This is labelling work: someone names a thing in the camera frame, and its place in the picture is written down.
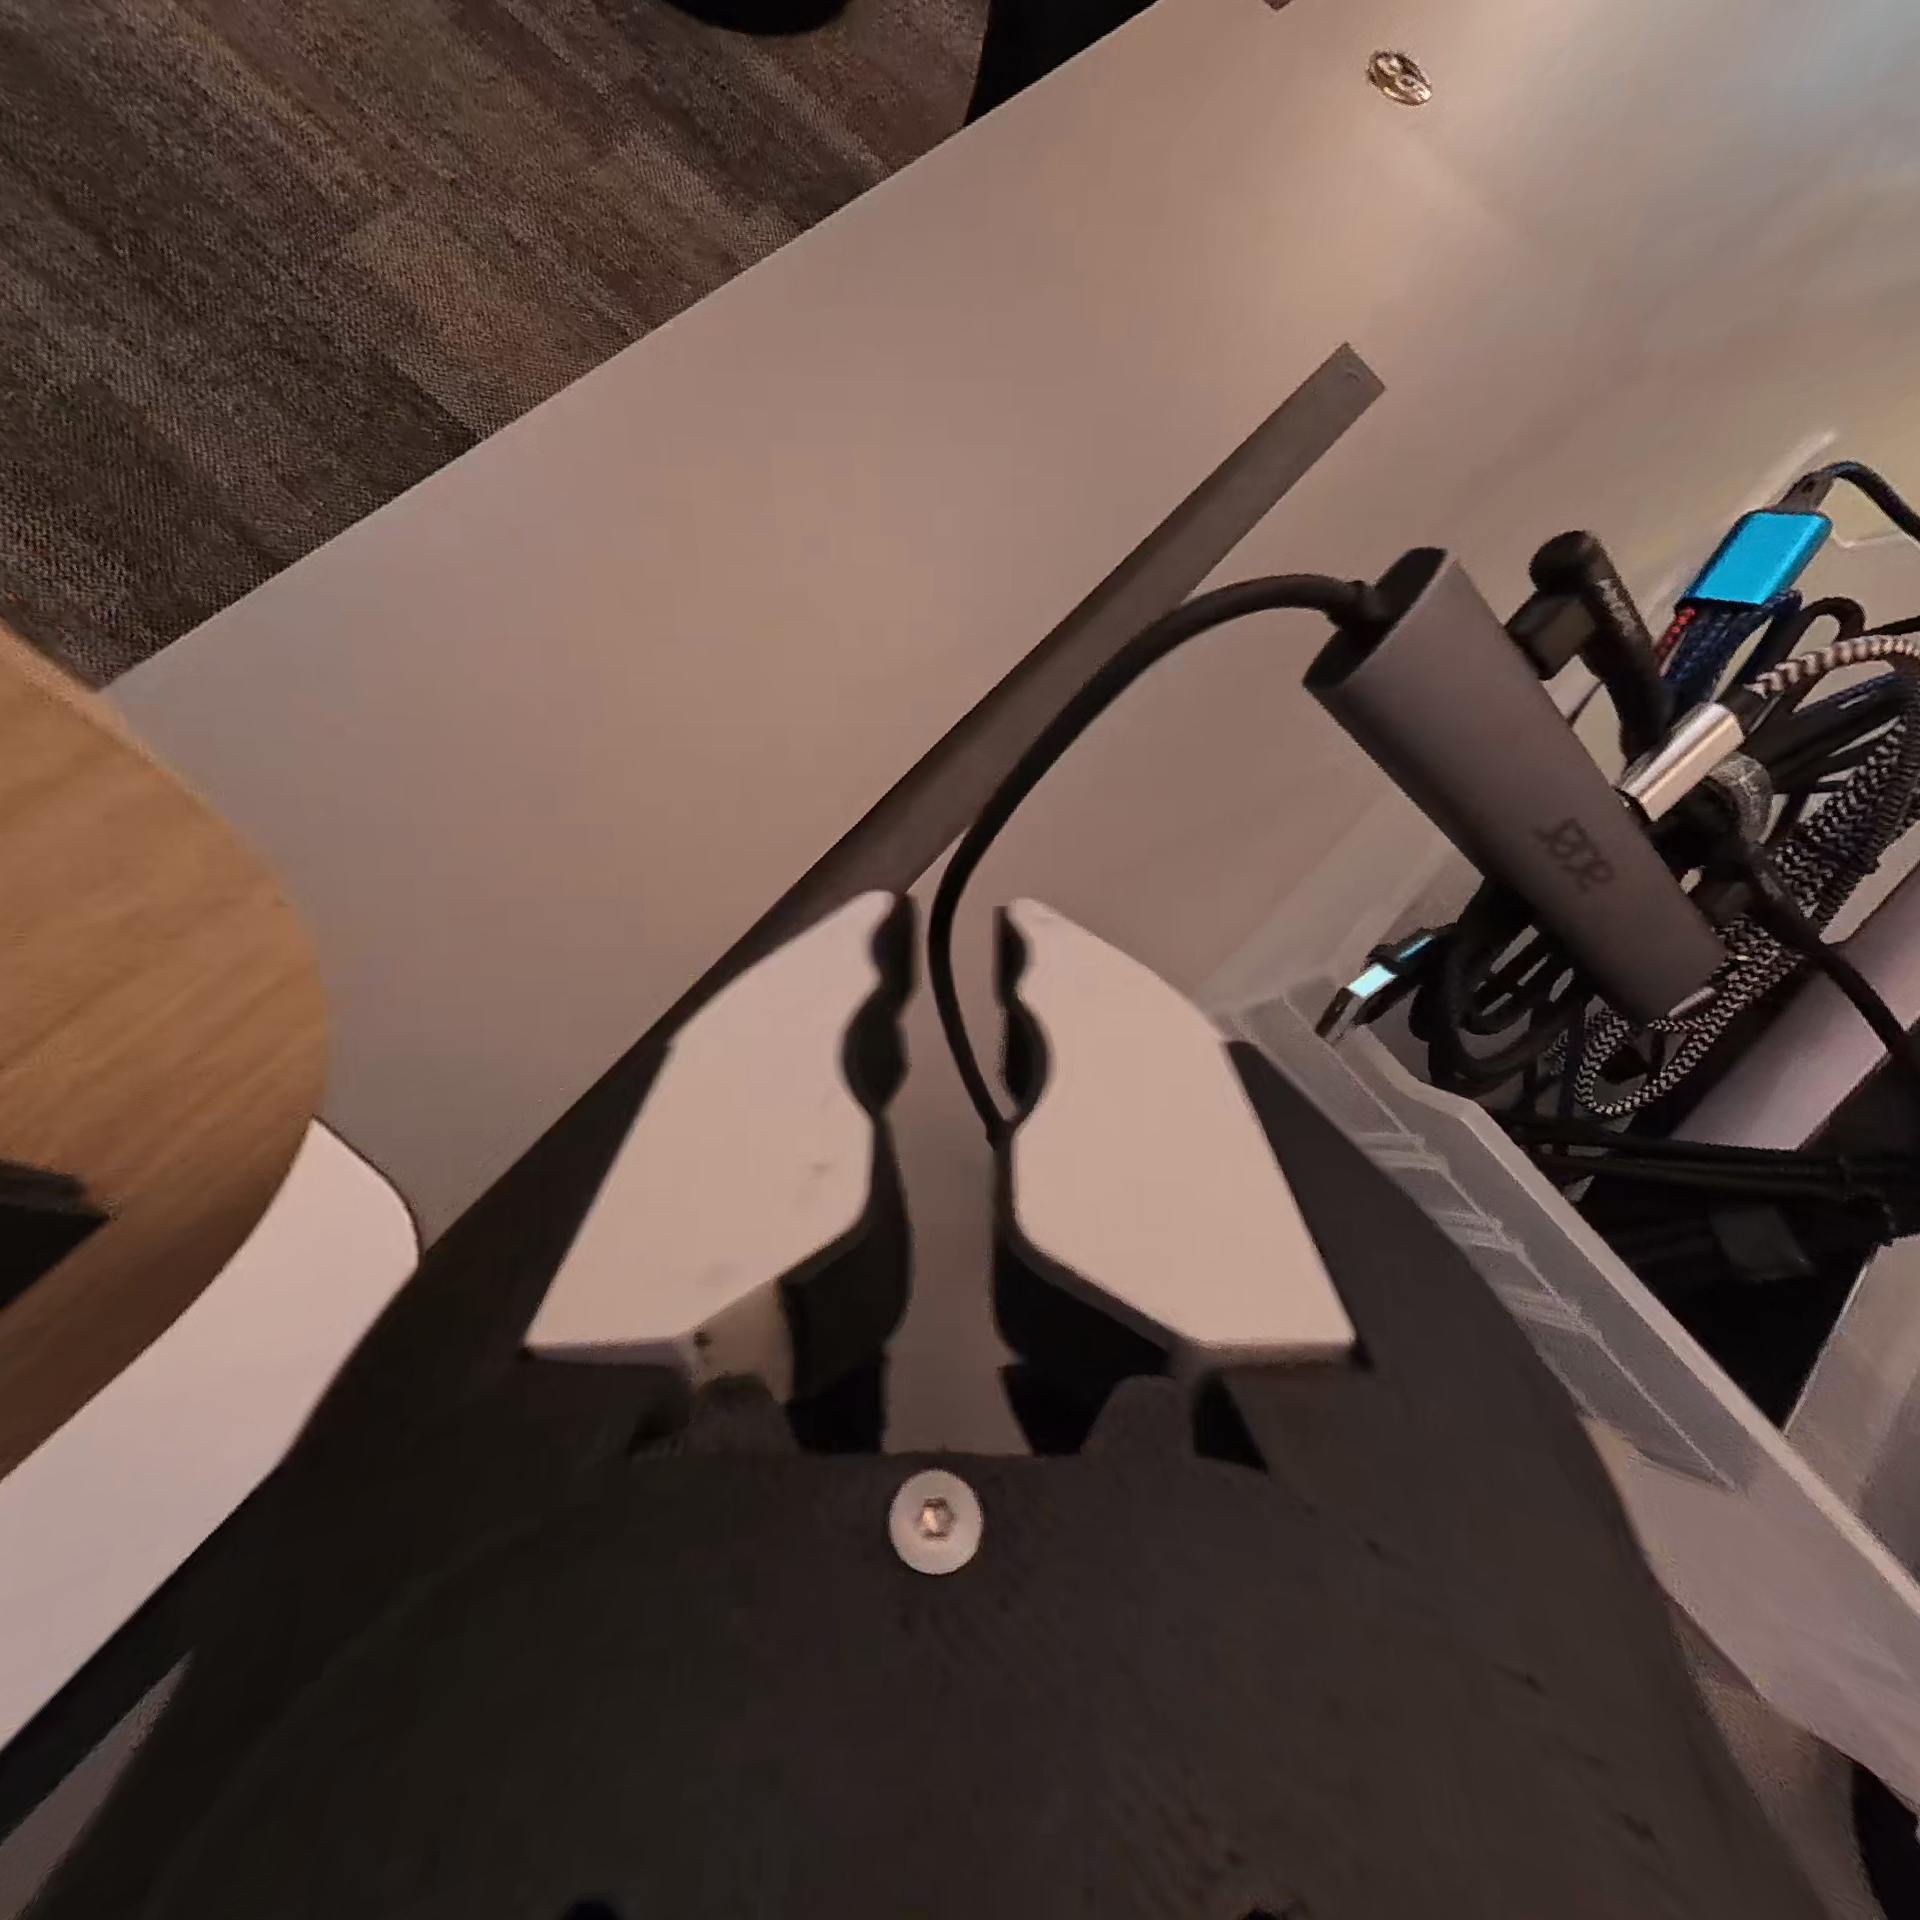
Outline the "clear plastic bin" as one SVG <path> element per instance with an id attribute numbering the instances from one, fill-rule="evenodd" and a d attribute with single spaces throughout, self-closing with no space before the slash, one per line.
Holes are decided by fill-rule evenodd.
<path id="1" fill-rule="evenodd" d="M 1653 1031 L 1565 1012 L 1514 926 L 1444 999 L 1477 873 L 1387 772 L 1212 987 L 1477 1262 L 1626 1447 L 1681 1611 L 1916 1809 L 1916 625 L 1808 605 L 1744 513 L 1681 601 L 1672 725 L 1619 788 L 1725 945 Z"/>

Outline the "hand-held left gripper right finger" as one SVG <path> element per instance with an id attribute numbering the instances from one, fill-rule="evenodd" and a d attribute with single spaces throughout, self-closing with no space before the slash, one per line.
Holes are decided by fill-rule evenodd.
<path id="1" fill-rule="evenodd" d="M 1041 900 L 1002 914 L 994 1322 L 1029 1362 L 1350 1362 L 1359 1331 L 1212 1018 Z"/>

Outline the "wooden sign board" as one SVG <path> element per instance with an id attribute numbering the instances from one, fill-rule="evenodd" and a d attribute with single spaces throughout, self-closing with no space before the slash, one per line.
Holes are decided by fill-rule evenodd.
<path id="1" fill-rule="evenodd" d="M 323 1094 L 323 961 L 276 873 L 3 633 L 3 1474 L 206 1292 Z"/>

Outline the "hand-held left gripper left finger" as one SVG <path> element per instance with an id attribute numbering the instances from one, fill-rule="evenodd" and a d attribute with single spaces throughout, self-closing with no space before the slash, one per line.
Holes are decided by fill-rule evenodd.
<path id="1" fill-rule="evenodd" d="M 890 1104 L 917 900 L 863 893 L 733 976 L 664 1049 L 529 1331 L 782 1406 L 879 1373 L 909 1303 Z"/>

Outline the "white tablet stand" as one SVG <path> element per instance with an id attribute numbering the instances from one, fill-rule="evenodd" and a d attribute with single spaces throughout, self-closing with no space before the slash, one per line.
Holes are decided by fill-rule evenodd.
<path id="1" fill-rule="evenodd" d="M 225 1270 L 0 1481 L 0 1743 L 283 1465 L 414 1264 L 407 1200 L 311 1124 Z"/>

